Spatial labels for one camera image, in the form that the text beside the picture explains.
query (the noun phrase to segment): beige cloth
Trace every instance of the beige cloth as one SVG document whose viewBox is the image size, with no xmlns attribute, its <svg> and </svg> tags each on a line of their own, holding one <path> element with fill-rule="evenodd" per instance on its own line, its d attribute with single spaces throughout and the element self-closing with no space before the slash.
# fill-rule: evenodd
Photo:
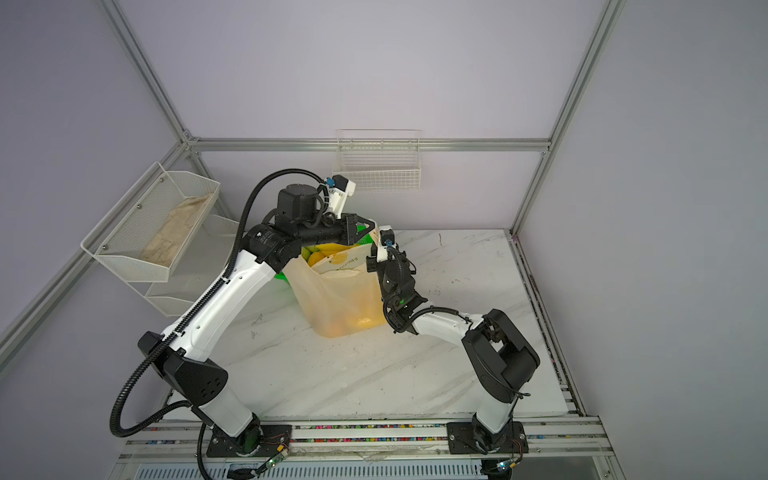
<svg viewBox="0 0 768 480">
<path fill-rule="evenodd" d="M 174 207 L 162 228 L 141 252 L 141 259 L 156 265 L 170 266 L 212 195 L 187 198 Z"/>
</svg>

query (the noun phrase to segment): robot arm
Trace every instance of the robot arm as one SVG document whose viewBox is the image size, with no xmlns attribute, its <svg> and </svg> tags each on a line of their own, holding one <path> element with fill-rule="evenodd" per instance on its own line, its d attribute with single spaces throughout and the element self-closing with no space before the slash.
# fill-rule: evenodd
<svg viewBox="0 0 768 480">
<path fill-rule="evenodd" d="M 282 170 L 263 180 L 260 186 L 285 173 L 296 171 Z M 214 435 L 227 444 L 227 454 L 252 455 L 259 448 L 263 430 L 258 417 L 227 384 L 227 371 L 208 357 L 246 303 L 276 272 L 301 254 L 302 246 L 353 245 L 373 230 L 375 225 L 371 220 L 342 213 L 354 187 L 353 182 L 335 176 L 318 189 L 295 184 L 281 190 L 277 208 L 242 236 L 241 241 L 236 241 L 227 268 L 208 291 L 161 334 L 147 332 L 139 341 L 139 348 L 147 357 L 145 363 L 151 364 L 187 399 L 185 406 L 190 406 L 198 417 L 214 427 Z M 240 220 L 241 232 L 253 198 L 255 194 Z M 318 200 L 323 205 L 320 209 Z M 467 315 L 429 306 L 427 299 L 415 291 L 415 269 L 411 270 L 411 265 L 405 252 L 398 249 L 392 229 L 381 228 L 380 241 L 372 246 L 368 268 L 379 275 L 387 322 L 396 333 L 432 335 L 464 346 L 480 383 L 488 392 L 472 420 L 472 449 L 480 453 L 497 451 L 509 430 L 512 408 L 521 395 L 519 389 L 538 366 L 538 356 L 499 310 L 491 310 L 486 315 Z M 417 311 L 420 306 L 426 308 Z M 502 347 L 497 351 L 492 343 Z M 119 425 L 122 404 L 135 379 L 143 372 L 141 368 L 126 383 L 122 399 L 118 397 L 115 403 L 110 424 L 115 435 L 130 435 L 155 417 L 133 429 Z M 156 415 L 160 418 L 162 414 L 160 411 Z"/>
<path fill-rule="evenodd" d="M 531 344 L 501 310 L 468 315 L 431 306 L 415 291 L 416 270 L 389 226 L 380 227 L 379 244 L 372 247 L 367 265 L 379 275 L 384 317 L 395 333 L 436 336 L 464 347 L 488 394 L 472 418 L 472 446 L 480 453 L 498 451 L 512 430 L 515 403 L 527 395 L 520 389 L 540 364 Z"/>
<path fill-rule="evenodd" d="M 248 301 L 300 256 L 302 246 L 353 245 L 373 230 L 371 220 L 341 212 L 355 184 L 341 176 L 328 179 L 327 184 L 329 194 L 320 198 L 326 208 L 320 210 L 316 206 L 319 191 L 309 185 L 289 185 L 280 191 L 277 208 L 245 235 L 232 273 L 214 281 L 202 306 L 192 312 L 198 300 L 162 334 L 147 332 L 139 341 L 147 357 L 156 348 L 164 349 L 153 362 L 155 370 L 192 404 L 198 417 L 214 425 L 214 435 L 225 439 L 238 455 L 248 455 L 259 445 L 260 422 L 227 384 L 227 371 L 208 357 Z M 271 217 L 274 224 L 267 222 Z M 358 231 L 361 224 L 364 228 Z M 191 321 L 185 322 L 188 316 Z M 173 341 L 161 347 L 171 335 Z"/>
</svg>

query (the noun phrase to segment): black mounting plate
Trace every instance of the black mounting plate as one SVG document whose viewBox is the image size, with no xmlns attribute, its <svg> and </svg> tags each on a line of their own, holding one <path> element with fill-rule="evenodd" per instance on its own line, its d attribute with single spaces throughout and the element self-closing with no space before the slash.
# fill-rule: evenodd
<svg viewBox="0 0 768 480">
<path fill-rule="evenodd" d="M 481 453 L 475 448 L 471 422 L 450 422 L 447 425 L 447 429 L 449 452 L 455 454 Z M 525 438 L 525 430 L 523 430 L 522 423 L 511 422 L 507 426 L 505 435 L 507 439 L 504 441 L 504 444 L 494 453 L 528 453 L 528 440 Z M 520 452 L 518 443 L 513 442 L 511 439 L 515 439 L 520 443 L 523 449 L 522 452 Z"/>
<path fill-rule="evenodd" d="M 277 453 L 277 447 L 280 446 L 280 439 L 283 439 L 282 443 L 290 447 L 290 434 L 293 431 L 291 425 L 261 425 L 261 430 L 263 432 L 263 441 L 269 443 L 269 445 L 261 443 L 256 450 L 256 453 L 253 454 L 253 457 L 269 458 L 272 455 L 275 455 Z M 210 442 L 208 443 L 206 456 L 208 458 L 233 458 L 237 457 L 237 454 L 229 450 L 227 442 L 223 439 L 218 439 L 214 435 L 210 438 Z"/>
</svg>

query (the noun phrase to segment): wall-mounted basket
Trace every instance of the wall-mounted basket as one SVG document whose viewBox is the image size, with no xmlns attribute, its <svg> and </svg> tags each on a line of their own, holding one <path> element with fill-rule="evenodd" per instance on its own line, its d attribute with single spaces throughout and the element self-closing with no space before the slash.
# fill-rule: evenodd
<svg viewBox="0 0 768 480">
<path fill-rule="evenodd" d="M 421 187 L 418 130 L 339 130 L 337 136 L 333 173 L 355 182 L 356 191 L 416 191 Z"/>
<path fill-rule="evenodd" d="M 153 169 L 154 182 L 111 233 L 98 245 L 89 241 L 94 232 L 81 243 L 127 283 L 167 282 L 219 196 L 220 184 L 210 178 Z"/>
</svg>

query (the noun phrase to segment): black cable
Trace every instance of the black cable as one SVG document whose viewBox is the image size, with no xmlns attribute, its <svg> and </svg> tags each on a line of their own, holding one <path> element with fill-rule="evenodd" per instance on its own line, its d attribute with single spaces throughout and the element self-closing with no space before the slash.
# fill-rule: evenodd
<svg viewBox="0 0 768 480">
<path fill-rule="evenodd" d="M 328 186 L 325 184 L 325 182 L 320 182 L 320 185 L 317 186 L 317 193 L 323 192 L 323 204 L 325 207 L 323 208 L 323 213 L 328 210 L 328 203 L 331 201 L 330 196 L 328 195 Z"/>
<path fill-rule="evenodd" d="M 402 257 L 395 247 L 387 247 L 386 250 L 392 254 L 397 266 L 397 293 L 402 292 L 402 285 L 406 282 L 406 268 L 402 265 Z"/>
<path fill-rule="evenodd" d="M 269 213 L 266 215 L 266 217 L 264 217 L 264 220 L 261 220 L 261 223 L 269 223 L 269 222 L 270 222 L 270 220 L 272 220 L 272 217 L 274 217 L 276 213 L 277 213 L 277 209 L 276 209 L 276 208 L 273 208 L 273 209 L 272 209 L 272 210 L 270 210 L 270 212 L 269 212 Z"/>
<path fill-rule="evenodd" d="M 333 214 L 333 212 L 325 212 L 322 218 L 323 225 L 326 227 L 330 227 L 333 225 L 333 222 L 336 221 L 336 215 Z"/>
<path fill-rule="evenodd" d="M 394 298 L 395 296 L 397 296 L 397 292 L 395 291 L 392 291 L 391 293 L 389 293 L 389 295 L 385 296 L 382 299 L 382 308 L 384 310 L 384 319 L 389 324 L 389 326 L 391 326 L 392 329 L 395 330 L 394 333 L 398 333 L 400 332 L 400 326 L 405 322 L 405 320 L 403 320 L 402 317 L 398 315 L 397 312 L 395 312 L 394 308 L 392 308 L 392 312 L 389 312 L 387 310 L 389 307 L 389 303 L 392 301 L 392 298 Z"/>
<path fill-rule="evenodd" d="M 256 196 L 259 194 L 262 188 L 264 188 L 264 185 L 268 184 L 272 180 L 282 177 L 283 175 L 288 174 L 302 174 L 307 175 L 317 181 L 318 183 L 322 184 L 323 179 L 320 178 L 319 175 L 314 174 L 313 172 L 310 172 L 309 170 L 304 170 L 302 168 L 286 168 L 284 170 L 279 170 L 277 172 L 274 172 L 273 174 L 267 175 L 264 179 L 261 180 L 254 188 L 253 191 L 250 193 L 250 196 L 248 197 L 248 200 L 245 203 L 245 207 L 243 208 L 243 213 L 240 215 L 240 222 L 237 224 L 237 234 L 235 235 L 235 241 L 232 245 L 232 251 L 230 252 L 229 260 L 227 261 L 227 267 L 224 269 L 224 272 L 219 277 L 219 279 L 214 283 L 208 291 L 203 294 L 202 297 L 200 297 L 197 302 L 192 306 L 192 308 L 189 309 L 186 315 L 182 317 L 181 321 L 176 325 L 174 328 L 174 331 L 169 333 L 162 342 L 157 344 L 147 355 L 147 358 L 144 359 L 143 362 L 139 364 L 138 367 L 134 370 L 133 373 L 131 373 L 131 376 L 128 377 L 128 380 L 123 385 L 123 388 L 121 389 L 120 393 L 118 394 L 118 397 L 114 401 L 114 405 L 112 406 L 112 412 L 109 415 L 109 431 L 112 433 L 112 435 L 116 437 L 127 437 L 130 435 L 133 435 L 135 433 L 140 432 L 141 430 L 147 428 L 150 424 L 156 422 L 157 420 L 163 418 L 163 415 L 170 412 L 171 410 L 178 409 L 180 407 L 191 407 L 192 403 L 188 400 L 183 400 L 181 402 L 175 402 L 168 406 L 163 407 L 162 409 L 156 411 L 149 417 L 147 417 L 142 422 L 139 422 L 138 424 L 130 427 L 129 429 L 124 429 L 120 425 L 121 418 L 123 415 L 123 408 L 125 407 L 125 402 L 128 400 L 128 396 L 131 394 L 131 390 L 133 390 L 134 386 L 136 385 L 136 382 L 138 382 L 139 378 L 144 374 L 144 372 L 149 368 L 149 365 L 151 365 L 157 358 L 165 352 L 165 349 L 168 348 L 168 346 L 176 339 L 178 334 L 182 333 L 184 329 L 187 327 L 187 325 L 190 324 L 192 319 L 197 315 L 198 312 L 200 312 L 200 309 L 205 306 L 206 303 L 208 303 L 208 300 L 221 288 L 222 285 L 224 285 L 227 280 L 229 279 L 230 275 L 234 271 L 235 263 L 237 262 L 237 255 L 240 253 L 240 247 L 242 246 L 243 242 L 243 235 L 245 234 L 245 224 L 248 221 L 248 216 L 250 215 L 250 208 L 253 206 L 253 202 L 256 200 Z"/>
<path fill-rule="evenodd" d="M 444 306 L 429 306 L 425 308 L 424 310 L 419 310 L 418 312 L 414 312 L 413 315 L 411 315 L 402 325 L 402 327 L 398 330 L 398 333 L 405 332 L 408 327 L 411 326 L 411 324 L 419 318 L 422 315 L 425 315 L 427 313 L 434 313 L 434 312 L 440 312 L 440 313 L 450 313 L 451 315 L 456 315 L 458 318 L 464 320 L 465 322 L 471 322 L 470 319 L 468 319 L 465 316 L 462 316 L 461 312 L 458 310 L 454 310 L 453 308 L 447 308 Z"/>
<path fill-rule="evenodd" d="M 250 196 L 248 197 L 248 200 L 245 202 L 245 207 L 243 207 L 243 214 L 240 215 L 240 222 L 237 224 L 237 233 L 235 234 L 235 243 L 232 246 L 232 252 L 230 253 L 230 259 L 227 261 L 227 268 L 224 270 L 223 277 L 229 278 L 232 274 L 235 263 L 237 262 L 237 255 L 240 253 L 240 247 L 242 246 L 243 242 L 243 235 L 245 234 L 245 224 L 248 221 L 248 215 L 250 215 L 250 208 L 253 206 L 253 201 L 256 200 L 256 195 L 261 192 L 261 189 L 264 188 L 264 185 L 268 184 L 272 180 L 282 177 L 283 175 L 289 175 L 289 174 L 301 174 L 301 175 L 307 175 L 311 178 L 313 178 L 317 183 L 321 184 L 323 183 L 323 179 L 320 178 L 317 174 L 314 174 L 310 172 L 309 170 L 304 170 L 302 168 L 286 168 L 285 170 L 279 170 L 273 174 L 267 175 L 264 179 L 261 180 L 254 188 L 253 191 L 250 193 Z"/>
<path fill-rule="evenodd" d="M 319 192 L 317 195 L 315 195 L 315 197 L 317 197 L 317 200 L 320 201 L 321 206 L 320 206 L 320 209 L 317 211 L 317 215 L 315 215 L 315 220 L 312 223 L 308 221 L 304 222 L 304 226 L 307 228 L 317 228 L 317 226 L 320 225 L 320 221 L 323 219 L 323 215 L 325 215 L 326 213 L 326 209 L 328 208 L 328 203 L 320 196 Z"/>
<path fill-rule="evenodd" d="M 205 435 L 205 422 L 200 425 L 200 434 L 197 435 L 197 469 L 200 470 L 200 474 L 204 480 L 213 480 L 208 472 L 205 471 L 205 465 L 203 465 L 203 435 Z"/>
</svg>

